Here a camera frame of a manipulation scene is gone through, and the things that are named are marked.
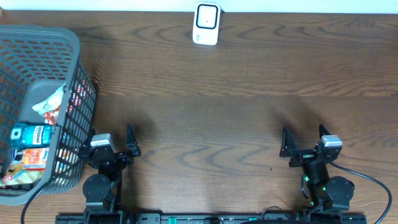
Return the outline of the orange chocolate bar wrapper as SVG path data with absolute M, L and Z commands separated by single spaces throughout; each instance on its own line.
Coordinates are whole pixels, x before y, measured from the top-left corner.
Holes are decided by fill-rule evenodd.
M 56 125 L 58 121 L 59 110 L 53 110 L 44 113 L 45 123 L 49 125 Z

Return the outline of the blue Listerine mouthwash bottle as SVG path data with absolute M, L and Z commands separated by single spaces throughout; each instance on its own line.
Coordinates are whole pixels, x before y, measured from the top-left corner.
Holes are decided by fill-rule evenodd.
M 11 131 L 13 149 L 49 147 L 55 129 L 51 125 L 17 123 Z

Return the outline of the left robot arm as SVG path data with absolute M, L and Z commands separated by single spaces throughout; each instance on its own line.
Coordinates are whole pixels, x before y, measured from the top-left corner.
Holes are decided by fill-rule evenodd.
M 96 134 L 92 129 L 79 149 L 79 156 L 98 171 L 83 184 L 84 224 L 135 222 L 134 215 L 121 205 L 123 170 L 141 156 L 130 124 L 126 128 L 126 147 L 126 151 L 115 152 L 111 135 Z

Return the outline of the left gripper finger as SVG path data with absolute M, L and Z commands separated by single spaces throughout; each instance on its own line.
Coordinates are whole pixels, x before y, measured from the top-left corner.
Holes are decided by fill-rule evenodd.
M 126 128 L 126 146 L 130 151 L 137 151 L 137 141 L 134 137 L 132 126 L 130 124 L 127 125 Z
M 88 136 L 87 136 L 86 140 L 81 145 L 81 149 L 88 149 L 90 147 L 91 140 L 92 140 L 92 138 L 93 138 L 93 136 L 95 134 L 96 134 L 95 130 L 94 129 L 90 129 L 90 131 L 88 132 Z

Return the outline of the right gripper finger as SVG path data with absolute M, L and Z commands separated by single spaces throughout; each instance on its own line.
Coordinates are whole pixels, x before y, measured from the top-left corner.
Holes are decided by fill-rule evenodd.
M 292 133 L 288 127 L 282 130 L 282 144 L 280 147 L 279 157 L 292 157 L 297 151 L 297 146 L 293 139 Z
M 319 137 L 322 138 L 325 135 L 330 135 L 330 132 L 323 124 L 321 124 L 319 125 Z

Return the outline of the yellow snack chip bag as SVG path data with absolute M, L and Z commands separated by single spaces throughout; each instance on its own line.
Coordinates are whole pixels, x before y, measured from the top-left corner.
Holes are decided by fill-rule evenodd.
M 1 180 L 1 187 L 19 184 L 32 184 L 44 174 L 49 148 L 23 149 L 16 153 Z

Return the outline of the pale green snack packet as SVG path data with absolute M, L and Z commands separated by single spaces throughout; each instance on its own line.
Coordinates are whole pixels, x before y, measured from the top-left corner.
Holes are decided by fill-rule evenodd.
M 57 90 L 44 101 L 34 105 L 32 109 L 41 116 L 44 116 L 45 113 L 55 111 L 61 105 L 64 88 L 65 83 L 58 87 Z

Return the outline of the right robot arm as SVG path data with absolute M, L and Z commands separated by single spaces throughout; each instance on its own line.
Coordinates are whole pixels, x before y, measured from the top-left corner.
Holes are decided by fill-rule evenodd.
M 324 125 L 319 125 L 320 140 L 313 149 L 298 149 L 287 127 L 282 130 L 280 157 L 290 159 L 290 167 L 301 167 L 302 193 L 311 200 L 311 207 L 303 210 L 303 219 L 331 220 L 342 222 L 343 212 L 349 210 L 354 195 L 354 183 L 342 176 L 330 177 L 327 164 L 337 159 L 343 142 L 331 134 Z

